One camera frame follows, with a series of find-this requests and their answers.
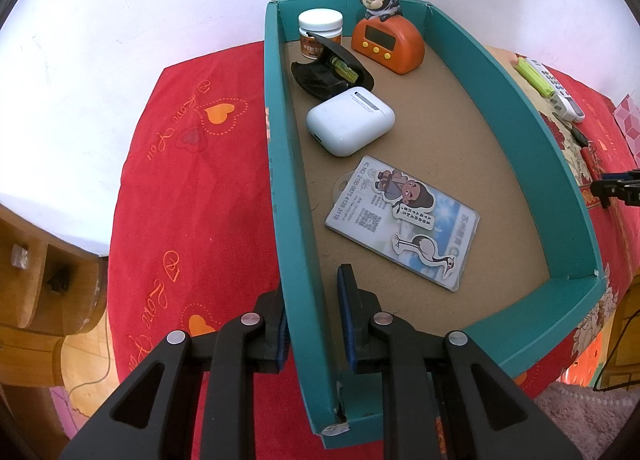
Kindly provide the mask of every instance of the monkey figurine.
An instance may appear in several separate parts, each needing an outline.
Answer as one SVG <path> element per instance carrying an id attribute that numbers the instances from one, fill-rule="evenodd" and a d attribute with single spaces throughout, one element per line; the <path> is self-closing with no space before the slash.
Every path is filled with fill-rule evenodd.
<path id="1" fill-rule="evenodd" d="M 400 2 L 398 0 L 360 0 L 360 3 L 367 8 L 364 17 L 369 20 L 377 16 L 381 22 L 389 20 L 393 15 L 402 16 Z"/>

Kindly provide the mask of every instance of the white jar lid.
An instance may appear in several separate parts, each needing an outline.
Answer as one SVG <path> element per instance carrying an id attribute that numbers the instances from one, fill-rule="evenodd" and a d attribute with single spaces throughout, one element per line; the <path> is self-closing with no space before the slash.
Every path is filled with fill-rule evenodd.
<path id="1" fill-rule="evenodd" d="M 342 13 L 333 9 L 309 9 L 298 16 L 304 31 L 333 31 L 342 27 Z"/>

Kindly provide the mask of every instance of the black cable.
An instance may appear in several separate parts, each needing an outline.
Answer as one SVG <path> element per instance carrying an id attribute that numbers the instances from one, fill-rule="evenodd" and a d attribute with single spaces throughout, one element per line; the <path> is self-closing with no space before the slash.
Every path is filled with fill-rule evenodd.
<path id="1" fill-rule="evenodd" d="M 618 337 L 618 340 L 616 341 L 616 345 L 613 347 L 613 350 L 611 351 L 611 353 L 609 354 L 609 357 L 607 358 L 606 362 L 604 363 L 604 366 L 602 367 L 602 370 L 600 370 L 600 373 L 598 374 L 598 377 L 596 378 L 596 381 L 593 383 L 593 391 L 594 392 L 609 392 L 610 390 L 617 390 L 618 388 L 627 388 L 629 386 L 636 386 L 636 384 L 640 384 L 640 380 L 630 380 L 629 382 L 622 382 L 621 384 L 614 384 L 613 386 L 607 386 L 606 388 L 598 388 L 598 383 L 600 382 L 600 378 L 602 377 L 602 374 L 604 373 L 604 370 L 609 365 L 609 361 L 611 360 L 613 355 L 616 353 L 616 350 L 618 350 L 618 346 L 620 345 L 620 342 L 622 341 L 622 338 L 625 335 L 625 332 L 626 332 L 626 329 L 629 326 L 629 323 L 631 323 L 633 321 L 633 319 L 638 315 L 640 315 L 640 309 L 636 310 L 631 315 L 631 317 L 629 317 L 629 319 L 626 320 L 625 328 L 623 328 L 622 332 L 620 332 L 620 336 Z"/>
<path id="2" fill-rule="evenodd" d="M 89 380 L 88 382 L 82 382 L 81 384 L 78 384 L 78 386 L 74 386 L 73 388 L 71 388 L 69 390 L 69 392 L 67 393 L 67 395 L 69 396 L 69 403 L 71 403 L 71 394 L 73 392 L 75 392 L 78 388 L 82 388 L 84 386 L 89 386 L 91 384 L 98 384 L 99 382 L 102 382 L 107 377 L 109 377 L 109 373 L 111 373 L 111 349 L 109 348 L 109 322 L 108 322 L 108 318 L 107 318 L 107 308 L 106 307 L 104 309 L 103 318 L 104 318 L 104 341 L 105 341 L 105 343 L 107 345 L 107 371 L 98 380 Z"/>

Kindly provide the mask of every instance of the pink fluffy rug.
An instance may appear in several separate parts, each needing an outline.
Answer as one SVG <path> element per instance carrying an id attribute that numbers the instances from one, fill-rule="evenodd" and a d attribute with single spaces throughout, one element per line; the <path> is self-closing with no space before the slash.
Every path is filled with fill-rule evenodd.
<path id="1" fill-rule="evenodd" d="M 585 460 L 596 460 L 625 425 L 640 400 L 640 390 L 594 392 L 552 383 L 536 404 L 578 447 Z"/>

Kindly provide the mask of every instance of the orange heart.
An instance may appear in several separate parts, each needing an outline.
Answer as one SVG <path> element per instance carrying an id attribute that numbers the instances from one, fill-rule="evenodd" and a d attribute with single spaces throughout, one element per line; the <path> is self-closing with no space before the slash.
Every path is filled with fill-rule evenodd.
<path id="1" fill-rule="evenodd" d="M 220 103 L 215 106 L 205 108 L 210 123 L 219 125 L 226 121 L 228 115 L 236 109 L 235 105 L 229 103 Z"/>
<path id="2" fill-rule="evenodd" d="M 201 315 L 193 314 L 189 318 L 189 334 L 191 337 L 196 335 L 208 334 L 209 332 L 215 332 L 216 329 L 207 325 L 206 321 Z"/>
<path id="3" fill-rule="evenodd" d="M 524 372 L 523 374 L 520 374 L 518 377 L 513 379 L 513 382 L 515 382 L 518 386 L 520 386 L 525 380 L 527 380 L 526 372 Z"/>

